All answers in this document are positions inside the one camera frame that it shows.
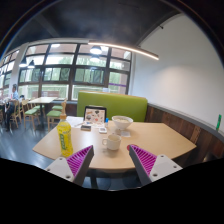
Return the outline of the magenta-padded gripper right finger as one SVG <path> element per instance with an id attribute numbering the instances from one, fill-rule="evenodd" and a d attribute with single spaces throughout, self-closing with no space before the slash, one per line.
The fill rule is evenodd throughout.
<path id="1" fill-rule="evenodd" d="M 143 186 L 182 169 L 164 154 L 156 156 L 133 144 L 128 146 L 128 151 Z"/>

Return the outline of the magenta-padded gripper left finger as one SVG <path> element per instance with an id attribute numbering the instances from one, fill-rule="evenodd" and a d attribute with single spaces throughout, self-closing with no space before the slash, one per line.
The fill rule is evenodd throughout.
<path id="1" fill-rule="evenodd" d="M 93 156 L 94 149 L 90 145 L 67 158 L 58 157 L 46 171 L 81 186 Z"/>

